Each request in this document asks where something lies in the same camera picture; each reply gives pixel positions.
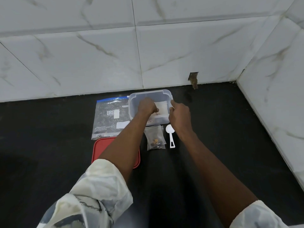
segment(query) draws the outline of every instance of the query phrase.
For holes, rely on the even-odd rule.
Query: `tile wall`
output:
[[[0,101],[235,80],[294,0],[0,0]]]
[[[238,84],[304,190],[304,0],[295,0]]]

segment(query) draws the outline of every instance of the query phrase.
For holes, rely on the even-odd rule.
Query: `container lid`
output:
[[[100,138],[95,142],[94,148],[93,148],[92,163],[93,163],[93,161],[98,159],[98,157],[101,155],[101,153],[107,148],[108,145],[111,144],[112,141],[114,141],[114,139],[115,139],[115,137]],[[138,155],[137,155],[135,164],[133,166],[133,169],[137,168],[139,166],[139,164],[140,164],[140,149],[138,148]]]

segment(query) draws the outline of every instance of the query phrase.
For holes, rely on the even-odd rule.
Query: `hand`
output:
[[[151,114],[158,112],[158,109],[152,99],[144,98],[139,102],[138,112],[149,115],[150,117]]]
[[[169,121],[181,140],[193,132],[189,107],[171,100]]]

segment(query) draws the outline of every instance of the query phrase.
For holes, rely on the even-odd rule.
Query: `blue zipper strip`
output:
[[[106,99],[97,100],[97,102],[109,101],[109,100],[114,100],[114,99],[126,99],[126,98],[128,98],[128,97],[124,96],[124,97],[116,97],[116,98],[106,98]]]

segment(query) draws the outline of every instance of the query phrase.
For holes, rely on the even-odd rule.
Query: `white label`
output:
[[[130,123],[130,121],[117,122],[116,129],[124,129],[129,123]]]
[[[119,109],[114,110],[114,119],[119,118]]]

